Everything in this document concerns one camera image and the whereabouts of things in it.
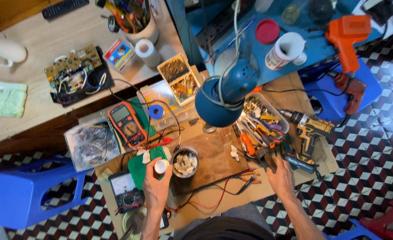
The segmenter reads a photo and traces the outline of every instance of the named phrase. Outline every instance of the red plastic stool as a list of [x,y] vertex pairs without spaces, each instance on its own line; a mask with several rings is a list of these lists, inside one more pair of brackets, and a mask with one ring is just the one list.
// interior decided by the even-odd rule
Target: red plastic stool
[[389,224],[393,223],[393,202],[392,209],[386,212],[383,216],[375,219],[362,218],[359,223],[366,227],[368,230],[385,240],[393,240],[393,231],[386,228]]

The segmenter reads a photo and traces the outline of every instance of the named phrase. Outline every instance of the pen holder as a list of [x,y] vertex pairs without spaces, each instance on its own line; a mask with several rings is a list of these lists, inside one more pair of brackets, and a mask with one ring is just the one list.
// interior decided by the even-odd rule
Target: pen holder
[[150,20],[148,25],[138,33],[128,33],[124,31],[120,31],[119,34],[127,39],[133,46],[137,44],[140,39],[148,39],[153,44],[156,43],[158,40],[158,28],[156,26],[155,18],[153,17],[152,13],[150,14]]

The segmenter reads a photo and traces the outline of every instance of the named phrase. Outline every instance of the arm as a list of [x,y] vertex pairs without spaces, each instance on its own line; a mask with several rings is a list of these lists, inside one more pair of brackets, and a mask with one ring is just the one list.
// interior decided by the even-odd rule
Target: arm
[[266,170],[272,189],[283,203],[287,214],[290,217],[297,239],[325,240],[322,232],[315,226],[301,202],[294,195],[294,176],[288,162],[274,157],[277,171],[274,174],[270,168]]
[[172,176],[172,165],[167,167],[164,177],[154,176],[153,167],[161,158],[154,159],[146,165],[146,175],[143,182],[143,193],[146,198],[147,213],[143,221],[141,240],[158,240],[159,225],[162,212],[168,197],[168,186]]

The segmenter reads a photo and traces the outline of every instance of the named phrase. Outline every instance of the red lid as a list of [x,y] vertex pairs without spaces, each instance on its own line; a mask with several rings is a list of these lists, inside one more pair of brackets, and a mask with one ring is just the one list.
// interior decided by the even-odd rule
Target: red lid
[[257,24],[254,34],[259,42],[269,44],[279,35],[278,23],[272,19],[263,19],[259,24]]

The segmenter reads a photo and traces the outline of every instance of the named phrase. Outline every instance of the yellow cordless drill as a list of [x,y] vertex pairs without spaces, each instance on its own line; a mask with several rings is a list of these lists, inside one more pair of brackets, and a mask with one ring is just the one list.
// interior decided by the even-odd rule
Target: yellow cordless drill
[[303,114],[297,111],[286,109],[279,110],[279,113],[290,118],[291,122],[297,124],[297,135],[302,138],[301,152],[296,154],[299,160],[308,162],[315,147],[315,140],[318,137],[326,137],[334,131],[334,124],[317,118],[313,115]]

